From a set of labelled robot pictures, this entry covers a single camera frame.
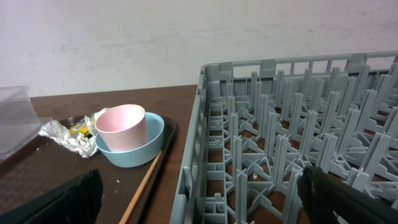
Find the yellow green wrapper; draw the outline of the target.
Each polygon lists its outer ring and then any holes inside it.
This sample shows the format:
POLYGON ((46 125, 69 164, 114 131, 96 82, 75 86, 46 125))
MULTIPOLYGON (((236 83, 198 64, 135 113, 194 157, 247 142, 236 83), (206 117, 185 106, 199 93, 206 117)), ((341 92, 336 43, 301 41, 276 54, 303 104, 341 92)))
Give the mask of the yellow green wrapper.
POLYGON ((69 130, 72 134, 81 133, 84 136, 94 136, 95 135, 95 117, 84 116, 77 124, 72 125, 69 130))

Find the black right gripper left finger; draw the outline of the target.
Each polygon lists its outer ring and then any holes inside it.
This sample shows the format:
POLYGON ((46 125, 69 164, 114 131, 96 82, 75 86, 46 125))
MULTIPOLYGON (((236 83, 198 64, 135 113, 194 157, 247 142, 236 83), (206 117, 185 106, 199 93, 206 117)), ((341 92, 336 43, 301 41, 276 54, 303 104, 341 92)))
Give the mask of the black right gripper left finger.
POLYGON ((1 224, 95 223, 102 207, 103 181, 89 170, 46 194, 1 215, 1 224))

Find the white tissue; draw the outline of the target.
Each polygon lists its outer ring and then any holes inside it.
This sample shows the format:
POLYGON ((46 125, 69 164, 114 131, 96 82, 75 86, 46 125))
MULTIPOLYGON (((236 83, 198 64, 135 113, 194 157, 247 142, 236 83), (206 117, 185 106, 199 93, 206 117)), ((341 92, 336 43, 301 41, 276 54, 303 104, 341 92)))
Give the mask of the white tissue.
MULTIPOLYGON (((94 116, 97 120, 102 114, 104 114, 109 108, 103 108, 102 110, 95 112, 89 116, 94 116)), ((84 116, 77 118, 70 118, 71 124, 62 124, 60 121, 52 120, 43 125, 39 131, 40 136, 44 136, 54 140, 58 145, 65 147, 71 152, 78 153, 82 158, 89 158, 94 156, 98 149, 95 146, 95 135, 98 133, 95 129, 94 136, 84 136, 81 133, 72 134, 69 128, 77 124, 84 116)))

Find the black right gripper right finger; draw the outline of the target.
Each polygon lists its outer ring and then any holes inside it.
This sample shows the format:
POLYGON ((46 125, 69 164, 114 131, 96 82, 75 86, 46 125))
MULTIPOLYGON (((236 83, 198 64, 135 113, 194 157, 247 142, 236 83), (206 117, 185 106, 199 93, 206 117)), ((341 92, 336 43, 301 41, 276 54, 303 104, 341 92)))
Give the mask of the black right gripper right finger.
POLYGON ((311 223, 338 223, 337 215, 350 224, 397 223, 396 209, 330 177, 319 167, 304 168, 297 190, 311 223))

